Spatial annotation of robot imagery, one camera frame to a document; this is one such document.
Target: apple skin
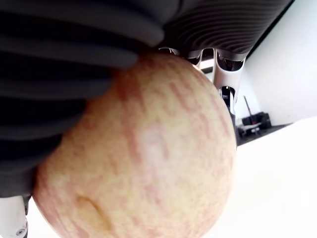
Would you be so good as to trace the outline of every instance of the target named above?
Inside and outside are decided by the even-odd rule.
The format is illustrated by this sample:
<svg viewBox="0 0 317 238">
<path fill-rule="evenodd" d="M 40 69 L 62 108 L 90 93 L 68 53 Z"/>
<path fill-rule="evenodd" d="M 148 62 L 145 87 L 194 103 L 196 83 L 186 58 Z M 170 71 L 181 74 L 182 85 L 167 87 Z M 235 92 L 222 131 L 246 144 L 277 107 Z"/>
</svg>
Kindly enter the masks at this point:
<svg viewBox="0 0 317 238">
<path fill-rule="evenodd" d="M 235 152 L 214 85 L 179 57 L 146 55 L 88 102 L 33 197 L 61 238 L 199 238 L 226 203 Z"/>
</svg>

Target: white wall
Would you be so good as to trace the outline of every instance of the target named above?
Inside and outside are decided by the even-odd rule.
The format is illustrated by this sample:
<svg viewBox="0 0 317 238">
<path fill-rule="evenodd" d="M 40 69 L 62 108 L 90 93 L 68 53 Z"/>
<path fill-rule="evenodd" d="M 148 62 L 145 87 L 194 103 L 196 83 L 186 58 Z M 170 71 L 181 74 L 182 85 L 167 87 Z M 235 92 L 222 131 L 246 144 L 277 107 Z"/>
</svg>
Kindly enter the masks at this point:
<svg viewBox="0 0 317 238">
<path fill-rule="evenodd" d="M 317 116 L 317 1 L 296 0 L 246 68 L 273 125 Z"/>
<path fill-rule="evenodd" d="M 246 67 L 244 68 L 244 71 L 241 76 L 238 100 L 234 108 L 237 119 L 242 119 L 250 116 L 248 107 L 243 96 L 247 98 L 252 114 L 256 114 L 261 111 L 255 91 L 252 88 L 252 85 L 250 84 L 250 77 Z"/>
</svg>

